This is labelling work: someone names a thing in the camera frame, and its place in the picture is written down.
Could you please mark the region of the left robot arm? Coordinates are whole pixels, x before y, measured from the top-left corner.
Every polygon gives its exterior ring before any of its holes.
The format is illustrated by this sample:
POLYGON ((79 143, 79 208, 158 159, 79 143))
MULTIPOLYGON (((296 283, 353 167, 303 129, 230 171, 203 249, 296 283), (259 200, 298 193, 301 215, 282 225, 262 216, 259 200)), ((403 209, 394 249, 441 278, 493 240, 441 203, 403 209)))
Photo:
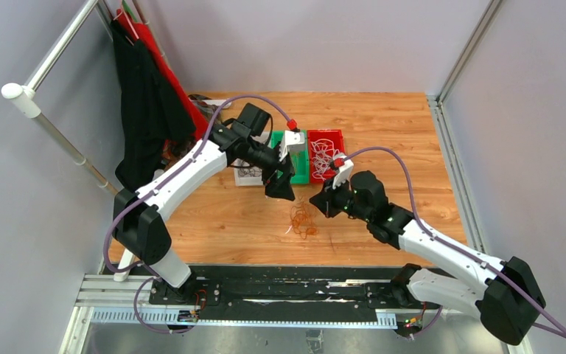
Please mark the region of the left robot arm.
POLYGON ((172 249, 166 222, 205 181, 237 160, 260 169, 265 195, 294 201, 290 154, 300 150, 305 135, 292 119, 279 143, 270 147, 258 140, 272 116, 246 104, 239 117, 211 120, 203 138, 179 162, 137 191, 122 190, 114 199, 113 221, 106 235, 139 259, 141 266, 168 284, 168 295, 179 305, 196 295, 190 267, 172 249))

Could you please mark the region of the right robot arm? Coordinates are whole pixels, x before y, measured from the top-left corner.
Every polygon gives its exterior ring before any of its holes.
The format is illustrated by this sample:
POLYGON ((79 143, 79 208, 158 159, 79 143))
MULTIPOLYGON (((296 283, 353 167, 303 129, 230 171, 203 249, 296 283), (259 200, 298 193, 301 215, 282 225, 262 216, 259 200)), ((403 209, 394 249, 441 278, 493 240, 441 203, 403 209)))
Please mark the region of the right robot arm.
POLYGON ((355 173, 339 186, 324 182, 310 203, 325 217, 340 213, 366 223, 370 234, 395 249, 416 254, 445 275, 406 265, 395 278, 391 295, 409 308, 431 302, 479 319, 500 341, 517 346, 546 306, 529 264, 519 257, 505 261, 465 246, 388 200, 385 188, 370 171, 355 173))

